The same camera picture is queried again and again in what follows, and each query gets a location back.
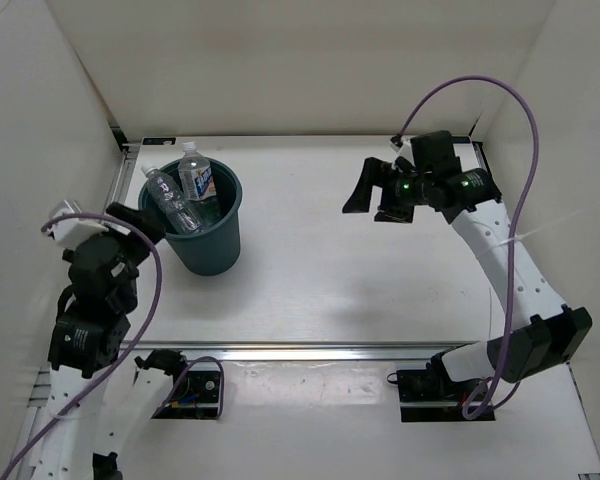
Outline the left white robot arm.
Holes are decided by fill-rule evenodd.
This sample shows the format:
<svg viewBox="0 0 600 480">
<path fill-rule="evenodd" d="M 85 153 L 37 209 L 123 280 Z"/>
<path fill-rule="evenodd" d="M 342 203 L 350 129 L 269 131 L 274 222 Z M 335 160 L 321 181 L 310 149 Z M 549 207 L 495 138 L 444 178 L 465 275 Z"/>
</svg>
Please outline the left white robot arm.
<svg viewBox="0 0 600 480">
<path fill-rule="evenodd" d="M 130 329 L 128 316 L 138 306 L 139 267 L 147 258 L 154 261 L 157 282 L 142 331 L 157 310 L 163 271 L 156 246 L 165 228 L 149 210 L 114 202 L 104 213 L 87 213 L 65 201 L 41 231 L 62 247 L 70 283 L 58 299 L 49 345 L 46 423 L 1 476 L 10 478 L 30 458 L 36 479 L 119 479 L 124 446 L 163 397 L 178 400 L 190 386 L 184 370 L 143 361 L 131 404 L 118 411 L 122 417 L 102 409 L 110 377 L 139 341 L 123 342 Z"/>
</svg>

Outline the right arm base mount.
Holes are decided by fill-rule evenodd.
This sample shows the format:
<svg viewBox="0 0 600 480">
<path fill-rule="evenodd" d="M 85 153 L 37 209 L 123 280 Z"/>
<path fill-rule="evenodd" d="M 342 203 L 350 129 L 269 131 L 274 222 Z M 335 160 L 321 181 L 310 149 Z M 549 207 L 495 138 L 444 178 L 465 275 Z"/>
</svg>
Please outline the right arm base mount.
<svg viewBox="0 0 600 480">
<path fill-rule="evenodd" d="M 386 380 L 398 389 L 402 423 L 466 422 L 462 407 L 479 384 L 469 380 L 445 390 L 427 370 L 397 370 Z"/>
</svg>

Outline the clear unlabelled plastic bottle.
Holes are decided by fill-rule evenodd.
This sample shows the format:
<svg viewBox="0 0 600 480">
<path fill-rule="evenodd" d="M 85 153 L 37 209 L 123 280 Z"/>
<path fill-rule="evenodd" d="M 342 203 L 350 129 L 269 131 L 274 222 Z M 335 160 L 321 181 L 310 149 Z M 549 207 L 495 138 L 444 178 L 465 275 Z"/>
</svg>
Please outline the clear unlabelled plastic bottle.
<svg viewBox="0 0 600 480">
<path fill-rule="evenodd" d="M 146 177 L 146 189 L 158 208 L 181 235 L 200 233 L 203 223 L 176 181 L 157 167 L 141 167 Z"/>
</svg>

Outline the white blue label bottle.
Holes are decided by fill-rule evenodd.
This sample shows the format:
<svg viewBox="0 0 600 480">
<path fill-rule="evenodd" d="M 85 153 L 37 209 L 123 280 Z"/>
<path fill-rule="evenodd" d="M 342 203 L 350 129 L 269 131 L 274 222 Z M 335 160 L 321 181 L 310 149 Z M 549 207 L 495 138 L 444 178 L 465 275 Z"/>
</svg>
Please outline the white blue label bottle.
<svg viewBox="0 0 600 480">
<path fill-rule="evenodd" d="M 208 158 L 203 156 L 195 142 L 182 145 L 184 155 L 178 164 L 182 189 L 208 226 L 221 220 L 222 214 Z"/>
</svg>

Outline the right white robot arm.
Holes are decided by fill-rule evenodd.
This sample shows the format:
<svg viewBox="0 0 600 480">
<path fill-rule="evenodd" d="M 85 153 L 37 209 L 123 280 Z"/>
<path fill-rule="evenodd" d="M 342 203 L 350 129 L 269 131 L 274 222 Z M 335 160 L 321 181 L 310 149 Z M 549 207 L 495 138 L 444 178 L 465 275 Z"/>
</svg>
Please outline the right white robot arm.
<svg viewBox="0 0 600 480">
<path fill-rule="evenodd" d="M 444 155 L 440 166 L 369 157 L 343 213 L 368 212 L 375 187 L 381 190 L 378 222 L 410 223 L 418 206 L 442 214 L 474 254 L 505 313 L 499 337 L 431 359 L 435 396 L 450 400 L 479 380 L 516 384 L 572 359 L 592 318 L 585 308 L 567 305 L 514 238 L 501 193 L 485 169 L 465 170 L 455 154 Z"/>
</svg>

